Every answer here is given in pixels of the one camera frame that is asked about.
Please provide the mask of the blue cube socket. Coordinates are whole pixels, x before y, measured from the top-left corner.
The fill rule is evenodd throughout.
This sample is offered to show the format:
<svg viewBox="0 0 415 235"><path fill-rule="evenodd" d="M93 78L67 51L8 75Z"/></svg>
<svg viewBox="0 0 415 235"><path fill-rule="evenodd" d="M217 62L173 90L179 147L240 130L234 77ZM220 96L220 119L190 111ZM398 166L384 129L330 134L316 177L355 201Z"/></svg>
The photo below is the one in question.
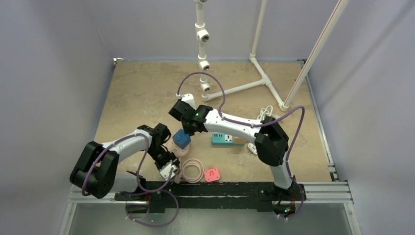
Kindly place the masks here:
<svg viewBox="0 0 415 235"><path fill-rule="evenodd" d="M183 129L179 129L173 135L173 142L180 148L185 149L191 142L190 135L185 133Z"/></svg>

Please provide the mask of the tan cube plug adapter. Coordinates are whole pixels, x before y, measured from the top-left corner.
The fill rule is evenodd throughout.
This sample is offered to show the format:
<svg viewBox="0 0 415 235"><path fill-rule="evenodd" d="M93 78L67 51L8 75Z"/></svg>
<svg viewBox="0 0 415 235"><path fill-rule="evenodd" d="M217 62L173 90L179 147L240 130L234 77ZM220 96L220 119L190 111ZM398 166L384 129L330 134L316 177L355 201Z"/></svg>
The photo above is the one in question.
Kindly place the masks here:
<svg viewBox="0 0 415 235"><path fill-rule="evenodd" d="M246 141L239 137L233 137L233 143L236 145L245 145Z"/></svg>

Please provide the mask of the pink square plug adapter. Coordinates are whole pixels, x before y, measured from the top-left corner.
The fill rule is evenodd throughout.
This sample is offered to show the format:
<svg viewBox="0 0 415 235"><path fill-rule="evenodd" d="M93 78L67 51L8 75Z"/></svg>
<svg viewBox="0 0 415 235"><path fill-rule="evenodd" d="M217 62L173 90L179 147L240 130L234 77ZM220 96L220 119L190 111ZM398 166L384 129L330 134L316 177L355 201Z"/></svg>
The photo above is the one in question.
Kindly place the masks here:
<svg viewBox="0 0 415 235"><path fill-rule="evenodd" d="M206 182L219 181L221 178L220 171L218 168L209 168L204 171L204 178Z"/></svg>

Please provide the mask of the teal power strip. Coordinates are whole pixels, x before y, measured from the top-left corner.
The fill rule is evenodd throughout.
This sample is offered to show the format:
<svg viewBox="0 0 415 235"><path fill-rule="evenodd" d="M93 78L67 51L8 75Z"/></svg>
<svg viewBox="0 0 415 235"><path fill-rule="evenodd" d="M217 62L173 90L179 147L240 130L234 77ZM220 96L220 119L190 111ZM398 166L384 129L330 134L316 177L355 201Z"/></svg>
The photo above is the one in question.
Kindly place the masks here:
<svg viewBox="0 0 415 235"><path fill-rule="evenodd" d="M213 133L211 136L211 145L213 146L241 146L233 143L232 135L224 133Z"/></svg>

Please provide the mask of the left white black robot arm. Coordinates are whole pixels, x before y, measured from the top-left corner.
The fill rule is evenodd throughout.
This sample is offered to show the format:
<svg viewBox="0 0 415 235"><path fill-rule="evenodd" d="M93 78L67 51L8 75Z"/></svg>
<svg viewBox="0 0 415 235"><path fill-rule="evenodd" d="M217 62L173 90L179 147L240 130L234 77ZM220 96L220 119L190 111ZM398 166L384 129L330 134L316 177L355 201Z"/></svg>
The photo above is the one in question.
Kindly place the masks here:
<svg viewBox="0 0 415 235"><path fill-rule="evenodd" d="M164 144L171 137L168 127L141 125L132 133L114 141L87 143L73 168L69 181L84 196L101 199L110 192L127 193L133 200L146 194L145 179L138 172L118 173L118 164L143 151L150 156L160 175L168 182L179 171L180 162Z"/></svg>

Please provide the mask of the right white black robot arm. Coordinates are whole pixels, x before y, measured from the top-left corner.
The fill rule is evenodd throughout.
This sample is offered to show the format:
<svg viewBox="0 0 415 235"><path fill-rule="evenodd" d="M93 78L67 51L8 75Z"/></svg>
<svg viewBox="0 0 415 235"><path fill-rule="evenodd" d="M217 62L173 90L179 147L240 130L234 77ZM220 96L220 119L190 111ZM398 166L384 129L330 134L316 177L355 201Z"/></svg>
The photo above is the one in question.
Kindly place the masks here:
<svg viewBox="0 0 415 235"><path fill-rule="evenodd" d="M206 105L193 108L182 100L173 105L169 114L191 136L196 132L218 132L254 144L258 158L271 169L276 196L287 199L294 193L294 179L288 165L292 144L275 118L245 119L223 114Z"/></svg>

